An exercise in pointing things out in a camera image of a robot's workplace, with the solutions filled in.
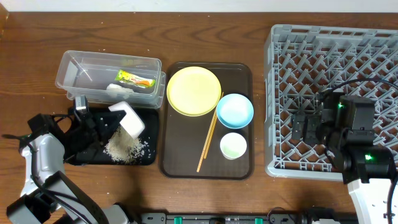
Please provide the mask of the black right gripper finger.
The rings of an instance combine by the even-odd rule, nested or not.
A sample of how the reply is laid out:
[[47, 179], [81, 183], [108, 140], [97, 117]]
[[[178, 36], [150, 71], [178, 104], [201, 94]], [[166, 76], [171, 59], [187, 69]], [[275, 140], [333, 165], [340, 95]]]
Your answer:
[[292, 139], [299, 140], [303, 135], [305, 113], [298, 111], [292, 116]]
[[303, 141], [306, 144], [318, 144], [317, 128], [320, 124], [320, 115], [311, 114], [306, 116], [303, 129]]

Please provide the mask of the pink white bowl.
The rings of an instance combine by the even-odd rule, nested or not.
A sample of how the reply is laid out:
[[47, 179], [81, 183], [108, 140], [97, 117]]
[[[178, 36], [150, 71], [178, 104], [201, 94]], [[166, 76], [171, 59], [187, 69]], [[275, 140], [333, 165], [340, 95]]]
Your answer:
[[120, 121], [120, 125], [133, 139], [138, 138], [143, 130], [145, 130], [144, 122], [127, 102], [122, 101], [116, 103], [115, 105], [109, 106], [108, 109], [112, 112], [124, 111], [126, 113], [124, 118]]

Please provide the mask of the pile of rice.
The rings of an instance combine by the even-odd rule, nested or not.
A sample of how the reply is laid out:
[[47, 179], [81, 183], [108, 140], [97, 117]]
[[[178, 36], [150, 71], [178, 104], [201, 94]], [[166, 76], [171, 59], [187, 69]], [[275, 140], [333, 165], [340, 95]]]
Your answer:
[[120, 126], [112, 135], [103, 152], [110, 156], [113, 162], [128, 164], [141, 159], [148, 147], [147, 141], [140, 138], [132, 138], [127, 131]]

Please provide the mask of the white tissue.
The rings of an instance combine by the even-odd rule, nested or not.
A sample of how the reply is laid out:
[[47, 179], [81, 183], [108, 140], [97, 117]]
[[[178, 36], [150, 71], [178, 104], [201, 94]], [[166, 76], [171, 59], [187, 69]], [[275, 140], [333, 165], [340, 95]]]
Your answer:
[[121, 95], [123, 97], [128, 98], [129, 95], [134, 93], [134, 90], [132, 90], [130, 88], [122, 87], [121, 85], [111, 83], [106, 87], [106, 92], [109, 96], [112, 96], [112, 97], [117, 97], [117, 96]]

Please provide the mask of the green orange snack wrapper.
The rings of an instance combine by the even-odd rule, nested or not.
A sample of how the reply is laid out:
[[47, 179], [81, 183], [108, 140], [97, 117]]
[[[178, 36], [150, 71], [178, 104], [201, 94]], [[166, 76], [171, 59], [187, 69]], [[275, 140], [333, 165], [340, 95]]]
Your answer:
[[119, 70], [114, 80], [141, 88], [151, 88], [155, 85], [154, 79], [140, 77], [124, 70]]

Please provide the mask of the light blue bowl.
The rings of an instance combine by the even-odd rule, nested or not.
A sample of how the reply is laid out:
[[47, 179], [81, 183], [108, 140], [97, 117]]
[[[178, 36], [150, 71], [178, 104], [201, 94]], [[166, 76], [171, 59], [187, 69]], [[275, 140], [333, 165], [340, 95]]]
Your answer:
[[228, 94], [220, 99], [216, 107], [217, 118], [229, 129], [246, 127], [254, 117], [254, 107], [244, 95]]

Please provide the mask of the white green cup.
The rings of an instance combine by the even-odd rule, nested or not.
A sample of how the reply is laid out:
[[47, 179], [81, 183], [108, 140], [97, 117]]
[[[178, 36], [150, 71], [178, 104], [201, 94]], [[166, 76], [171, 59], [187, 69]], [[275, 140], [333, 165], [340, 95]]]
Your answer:
[[220, 150], [226, 159], [235, 160], [248, 148], [245, 138], [238, 133], [228, 133], [221, 138]]

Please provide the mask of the wooden chopstick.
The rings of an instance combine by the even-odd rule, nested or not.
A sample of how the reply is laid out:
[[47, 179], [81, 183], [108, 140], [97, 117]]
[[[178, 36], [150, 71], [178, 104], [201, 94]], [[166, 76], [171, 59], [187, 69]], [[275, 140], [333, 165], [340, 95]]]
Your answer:
[[203, 157], [204, 159], [206, 159], [207, 155], [208, 155], [208, 151], [209, 151], [211, 140], [212, 140], [213, 133], [215, 130], [216, 122], [217, 122], [217, 112], [216, 112], [216, 110], [214, 110], [214, 114], [213, 114], [213, 117], [211, 120], [210, 128], [209, 128], [206, 143], [205, 143], [205, 154]]
[[216, 122], [217, 122], [217, 110], [215, 109], [214, 113], [213, 113], [213, 117], [212, 117], [211, 123], [210, 123], [210, 127], [209, 127], [209, 130], [208, 130], [208, 133], [206, 135], [205, 144], [203, 146], [203, 150], [202, 150], [202, 153], [201, 153], [201, 156], [200, 156], [200, 160], [198, 162], [198, 166], [197, 166], [196, 172], [200, 171], [201, 165], [202, 165], [203, 161], [207, 157], [208, 150], [210, 148], [211, 140], [212, 140], [212, 137], [213, 137], [213, 133], [214, 133], [214, 130], [215, 130]]

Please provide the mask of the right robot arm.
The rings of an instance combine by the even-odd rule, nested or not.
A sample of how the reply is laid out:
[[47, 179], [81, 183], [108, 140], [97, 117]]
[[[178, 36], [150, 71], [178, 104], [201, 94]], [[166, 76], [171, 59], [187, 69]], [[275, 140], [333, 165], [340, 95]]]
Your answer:
[[374, 102], [330, 91], [320, 93], [317, 101], [319, 113], [293, 115], [292, 139], [325, 147], [325, 156], [348, 187], [359, 223], [394, 223], [396, 163], [388, 148], [374, 144]]

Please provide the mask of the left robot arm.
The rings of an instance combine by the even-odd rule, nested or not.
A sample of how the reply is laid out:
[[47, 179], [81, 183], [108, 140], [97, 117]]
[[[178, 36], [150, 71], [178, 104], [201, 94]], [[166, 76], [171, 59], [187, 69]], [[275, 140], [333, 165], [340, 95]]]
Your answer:
[[67, 114], [38, 114], [28, 121], [31, 134], [4, 135], [20, 142], [25, 158], [21, 196], [7, 207], [12, 223], [44, 223], [62, 208], [58, 223], [134, 223], [120, 204], [101, 208], [65, 174], [65, 161], [89, 147], [101, 149], [119, 128], [124, 110], [91, 113], [70, 109]]

